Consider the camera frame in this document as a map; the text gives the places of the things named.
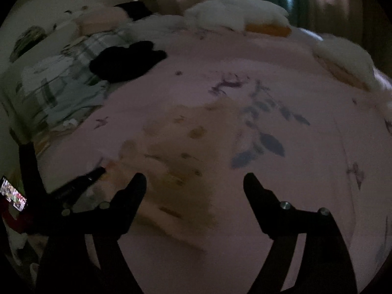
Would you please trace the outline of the white fluffy duck plush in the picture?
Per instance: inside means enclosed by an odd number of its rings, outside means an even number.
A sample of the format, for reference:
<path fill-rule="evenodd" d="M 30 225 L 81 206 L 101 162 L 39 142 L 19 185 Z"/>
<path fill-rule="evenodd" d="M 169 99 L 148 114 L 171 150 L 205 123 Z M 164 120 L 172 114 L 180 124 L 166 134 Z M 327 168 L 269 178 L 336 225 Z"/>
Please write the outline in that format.
<path fill-rule="evenodd" d="M 230 30 L 273 37 L 288 37 L 292 32 L 287 10 L 264 0 L 209 0 L 187 9 L 184 18 L 193 31 Z"/>

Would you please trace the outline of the pink printed bed sheet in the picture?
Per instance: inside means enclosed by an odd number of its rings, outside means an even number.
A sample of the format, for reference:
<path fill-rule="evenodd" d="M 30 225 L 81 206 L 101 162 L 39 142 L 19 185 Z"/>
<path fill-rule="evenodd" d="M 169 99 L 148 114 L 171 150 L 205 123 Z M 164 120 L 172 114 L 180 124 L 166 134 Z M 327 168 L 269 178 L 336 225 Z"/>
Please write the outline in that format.
<path fill-rule="evenodd" d="M 172 38 L 166 61 L 111 93 L 75 131 L 53 141 L 39 165 L 48 190 L 107 165 L 123 143 L 175 106 L 221 97 L 241 107 L 237 167 L 279 200 L 327 208 L 365 289 L 391 251 L 391 134 L 372 94 L 335 79 L 311 40 L 219 33 Z M 137 219 L 120 240 L 146 293 L 246 293 L 272 245 L 244 195 L 231 235 L 206 251 Z"/>

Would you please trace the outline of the black clothing pile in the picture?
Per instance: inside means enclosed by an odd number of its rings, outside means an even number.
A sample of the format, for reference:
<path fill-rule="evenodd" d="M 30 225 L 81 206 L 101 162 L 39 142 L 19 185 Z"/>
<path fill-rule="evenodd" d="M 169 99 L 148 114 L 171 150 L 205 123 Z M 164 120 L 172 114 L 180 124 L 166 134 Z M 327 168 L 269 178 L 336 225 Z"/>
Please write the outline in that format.
<path fill-rule="evenodd" d="M 116 84 L 135 80 L 167 59 L 167 52 L 155 50 L 154 43 L 142 40 L 128 47 L 108 47 L 90 61 L 89 69 L 100 80 Z"/>

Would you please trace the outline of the cream patterned baby garment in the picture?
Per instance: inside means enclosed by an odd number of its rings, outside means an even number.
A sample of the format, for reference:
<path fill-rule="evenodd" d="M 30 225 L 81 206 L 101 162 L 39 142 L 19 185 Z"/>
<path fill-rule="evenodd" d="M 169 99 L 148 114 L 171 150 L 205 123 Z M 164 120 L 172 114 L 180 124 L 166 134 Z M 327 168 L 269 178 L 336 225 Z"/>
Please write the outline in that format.
<path fill-rule="evenodd" d="M 236 205 L 244 200 L 236 156 L 244 136 L 241 107 L 228 97 L 175 106 L 121 146 L 95 192 L 112 200 L 138 172 L 147 193 L 137 218 L 198 250 L 231 235 Z"/>

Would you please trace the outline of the white pink plush toy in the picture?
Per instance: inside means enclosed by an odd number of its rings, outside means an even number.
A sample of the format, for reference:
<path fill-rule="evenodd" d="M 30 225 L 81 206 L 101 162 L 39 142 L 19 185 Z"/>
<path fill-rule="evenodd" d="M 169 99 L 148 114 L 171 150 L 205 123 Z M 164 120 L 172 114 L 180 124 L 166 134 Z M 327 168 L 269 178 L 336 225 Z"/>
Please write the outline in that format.
<path fill-rule="evenodd" d="M 126 23 L 130 18 L 120 7 L 105 7 L 103 5 L 84 6 L 78 11 L 67 10 L 55 21 L 53 30 L 59 30 L 67 25 L 74 25 L 80 36 L 93 35 L 111 31 Z"/>

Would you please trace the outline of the plaid green white blanket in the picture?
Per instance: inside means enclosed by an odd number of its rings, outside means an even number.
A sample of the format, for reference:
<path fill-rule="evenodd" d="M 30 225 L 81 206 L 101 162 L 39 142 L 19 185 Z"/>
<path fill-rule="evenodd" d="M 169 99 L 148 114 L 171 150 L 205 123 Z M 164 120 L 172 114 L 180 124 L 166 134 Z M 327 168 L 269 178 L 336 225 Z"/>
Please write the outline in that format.
<path fill-rule="evenodd" d="M 32 131 L 80 121 L 103 104 L 108 82 L 89 69 L 108 47 L 131 43 L 119 30 L 81 37 L 59 54 L 23 64 L 4 77 L 1 101 L 10 118 L 19 118 Z"/>

